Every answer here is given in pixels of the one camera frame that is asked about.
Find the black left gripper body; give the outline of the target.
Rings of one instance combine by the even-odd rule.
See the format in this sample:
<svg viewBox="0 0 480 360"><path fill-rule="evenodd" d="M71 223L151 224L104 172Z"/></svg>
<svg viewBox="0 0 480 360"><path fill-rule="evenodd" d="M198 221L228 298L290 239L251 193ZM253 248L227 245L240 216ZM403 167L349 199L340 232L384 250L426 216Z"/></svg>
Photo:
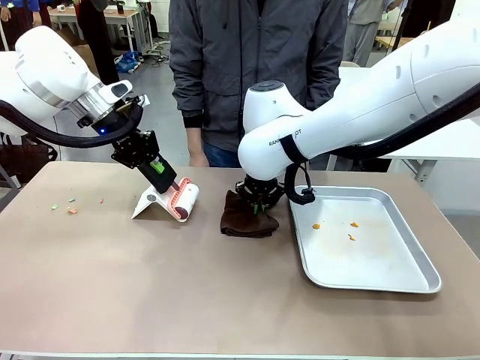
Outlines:
<svg viewBox="0 0 480 360"><path fill-rule="evenodd" d="M112 144L111 158L131 169L150 164L159 155L157 137L153 130L135 130Z"/></svg>

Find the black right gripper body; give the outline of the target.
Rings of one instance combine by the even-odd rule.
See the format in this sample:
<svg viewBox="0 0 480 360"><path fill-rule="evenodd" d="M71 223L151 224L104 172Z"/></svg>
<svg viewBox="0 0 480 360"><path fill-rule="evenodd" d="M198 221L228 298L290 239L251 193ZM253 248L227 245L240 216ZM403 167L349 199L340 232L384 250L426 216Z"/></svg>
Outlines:
<svg viewBox="0 0 480 360"><path fill-rule="evenodd" d="M235 192L252 206L258 203L258 207L262 207L262 204L273 207L284 195L284 184L276 178L261 181L246 175L243 181L235 184Z"/></svg>

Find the person's right hand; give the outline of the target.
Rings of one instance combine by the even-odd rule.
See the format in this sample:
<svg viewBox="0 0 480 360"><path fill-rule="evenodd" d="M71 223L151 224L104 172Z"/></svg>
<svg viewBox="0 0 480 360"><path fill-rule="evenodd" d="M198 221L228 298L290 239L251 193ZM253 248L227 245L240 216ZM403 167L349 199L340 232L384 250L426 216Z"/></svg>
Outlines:
<svg viewBox="0 0 480 360"><path fill-rule="evenodd" d="M187 128L187 149L189 152L189 165L191 167L208 167L209 162L203 151L201 129Z"/></svg>

